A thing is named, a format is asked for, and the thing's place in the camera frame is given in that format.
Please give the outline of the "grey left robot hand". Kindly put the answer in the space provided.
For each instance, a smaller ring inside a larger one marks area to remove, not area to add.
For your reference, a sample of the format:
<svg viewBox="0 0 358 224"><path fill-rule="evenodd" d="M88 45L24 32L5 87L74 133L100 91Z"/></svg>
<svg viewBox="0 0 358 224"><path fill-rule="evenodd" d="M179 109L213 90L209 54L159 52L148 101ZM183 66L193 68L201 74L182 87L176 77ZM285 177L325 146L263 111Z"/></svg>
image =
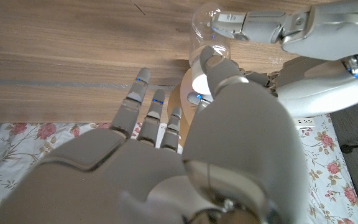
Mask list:
<svg viewBox="0 0 358 224"><path fill-rule="evenodd" d="M295 54L273 79L277 99L294 117L358 104L358 1L283 11L223 11L211 28L230 39L279 43Z"/></svg>

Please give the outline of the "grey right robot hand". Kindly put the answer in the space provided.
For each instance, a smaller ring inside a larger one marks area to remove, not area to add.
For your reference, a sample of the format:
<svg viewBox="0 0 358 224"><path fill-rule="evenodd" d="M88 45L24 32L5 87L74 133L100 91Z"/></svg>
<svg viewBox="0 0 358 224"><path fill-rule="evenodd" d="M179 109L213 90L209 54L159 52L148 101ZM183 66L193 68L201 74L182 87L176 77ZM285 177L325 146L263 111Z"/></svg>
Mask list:
<svg viewBox="0 0 358 224"><path fill-rule="evenodd" d="M193 118L182 151L179 108L157 141L162 91L131 137L144 68L110 127L43 157L0 204L0 223L301 223L308 181L293 118L211 47L200 64L213 101Z"/></svg>

